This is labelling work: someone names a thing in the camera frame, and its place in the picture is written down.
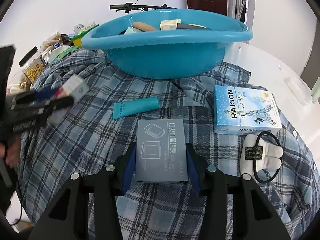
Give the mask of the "person's left hand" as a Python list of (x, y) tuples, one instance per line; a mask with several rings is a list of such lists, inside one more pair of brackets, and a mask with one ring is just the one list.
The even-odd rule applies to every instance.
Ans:
[(11, 140), (11, 145), (5, 150), (3, 144), (0, 145), (1, 158), (5, 159), (6, 164), (13, 168), (20, 161), (20, 151), (21, 151), (21, 135), (15, 135)]

